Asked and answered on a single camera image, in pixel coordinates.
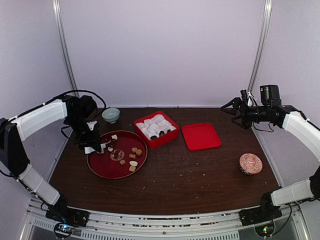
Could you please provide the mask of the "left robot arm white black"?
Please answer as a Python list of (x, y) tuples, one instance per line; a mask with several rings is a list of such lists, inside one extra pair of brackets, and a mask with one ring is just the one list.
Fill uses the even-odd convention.
[(37, 171), (29, 159), (28, 144), (41, 140), (53, 142), (45, 136), (45, 128), (60, 122), (62, 128), (71, 128), (74, 144), (84, 154), (99, 153), (105, 148), (101, 143), (99, 124), (91, 119), (97, 110), (97, 103), (91, 91), (83, 91), (83, 96), (74, 96), (67, 91), (9, 119), (0, 120), (0, 161), (12, 177), (38, 196), (52, 209), (61, 222), (72, 218), (67, 200)]

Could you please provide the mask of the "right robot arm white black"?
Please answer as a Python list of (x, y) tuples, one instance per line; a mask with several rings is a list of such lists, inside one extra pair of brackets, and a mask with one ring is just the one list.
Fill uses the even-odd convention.
[[(282, 104), (279, 87), (274, 84), (262, 85), (259, 88), (261, 104), (257, 104), (247, 90), (241, 90), (240, 96), (224, 104), (221, 111), (232, 116), (231, 122), (249, 129), (254, 124), (268, 123), (295, 138), (306, 150), (320, 159), (320, 129), (305, 114), (290, 104)], [(280, 206), (320, 199), (320, 171), (305, 180), (264, 194), (256, 210), (259, 220), (268, 220)]]

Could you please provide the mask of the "white square chocolate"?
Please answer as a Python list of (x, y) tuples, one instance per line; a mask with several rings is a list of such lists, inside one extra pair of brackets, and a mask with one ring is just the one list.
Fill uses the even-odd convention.
[(111, 138), (112, 138), (113, 140), (117, 140), (117, 139), (118, 139), (118, 136), (117, 136), (116, 134), (114, 134), (114, 135), (111, 136)]

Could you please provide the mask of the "white oval chocolate lower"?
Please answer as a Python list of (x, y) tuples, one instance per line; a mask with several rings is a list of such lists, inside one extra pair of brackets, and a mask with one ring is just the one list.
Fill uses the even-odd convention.
[(131, 166), (133, 166), (133, 167), (137, 167), (137, 166), (138, 166), (138, 162), (133, 161), (133, 160), (130, 161), (129, 164), (130, 164)]

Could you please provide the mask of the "pale green ceramic bowl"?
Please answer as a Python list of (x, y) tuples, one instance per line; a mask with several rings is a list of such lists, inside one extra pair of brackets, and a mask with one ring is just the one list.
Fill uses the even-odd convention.
[(114, 124), (120, 117), (120, 110), (110, 107), (102, 112), (101, 117), (105, 122)]

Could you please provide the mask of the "round red tray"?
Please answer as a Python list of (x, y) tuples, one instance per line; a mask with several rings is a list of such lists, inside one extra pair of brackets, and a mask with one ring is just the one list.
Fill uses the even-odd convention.
[[(146, 142), (137, 134), (131, 131), (118, 130), (108, 132), (100, 137), (102, 143), (112, 139), (112, 135), (117, 135), (118, 139), (105, 148), (102, 153), (93, 152), (87, 155), (87, 165), (97, 176), (109, 180), (126, 178), (136, 173), (145, 163), (148, 156)], [(132, 148), (142, 150), (142, 155), (132, 153)], [(138, 162), (137, 166), (131, 166), (130, 161)]]

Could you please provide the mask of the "red tin lid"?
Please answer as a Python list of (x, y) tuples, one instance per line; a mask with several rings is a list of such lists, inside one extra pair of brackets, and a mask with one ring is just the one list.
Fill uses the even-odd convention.
[(222, 142), (211, 123), (197, 123), (181, 127), (189, 151), (219, 148)]

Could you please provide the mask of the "red patterned small dish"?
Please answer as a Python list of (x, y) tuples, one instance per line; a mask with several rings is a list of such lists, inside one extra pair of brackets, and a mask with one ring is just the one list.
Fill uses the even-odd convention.
[(263, 170), (263, 162), (253, 153), (244, 153), (239, 158), (239, 168), (245, 175), (253, 176)]

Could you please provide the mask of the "red square tin box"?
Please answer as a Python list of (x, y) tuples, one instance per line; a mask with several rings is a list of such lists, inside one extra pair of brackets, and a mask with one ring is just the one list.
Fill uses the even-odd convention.
[(135, 120), (134, 129), (152, 150), (176, 139), (179, 135), (179, 126), (163, 111)]

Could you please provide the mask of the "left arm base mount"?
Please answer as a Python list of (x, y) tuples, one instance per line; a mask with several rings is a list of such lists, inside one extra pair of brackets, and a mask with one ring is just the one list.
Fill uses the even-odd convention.
[(52, 209), (46, 211), (45, 217), (56, 221), (53, 233), (59, 239), (70, 237), (74, 230), (79, 227), (86, 227), (90, 213), (85, 210), (68, 208), (65, 215), (57, 213)]

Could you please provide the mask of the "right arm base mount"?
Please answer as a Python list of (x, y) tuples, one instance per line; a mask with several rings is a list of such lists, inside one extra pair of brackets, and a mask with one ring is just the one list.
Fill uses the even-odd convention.
[(271, 237), (276, 233), (275, 220), (281, 216), (282, 212), (278, 207), (272, 209), (255, 207), (242, 209), (239, 212), (242, 226), (252, 226), (255, 233), (262, 238)]

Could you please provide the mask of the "aluminium front rail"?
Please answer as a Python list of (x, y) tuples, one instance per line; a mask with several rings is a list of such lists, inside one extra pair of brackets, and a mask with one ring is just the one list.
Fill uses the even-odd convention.
[(69, 240), (309, 240), (300, 207), (281, 208), (271, 221), (243, 225), (239, 210), (183, 215), (141, 215), (89, 211), (87, 225)]

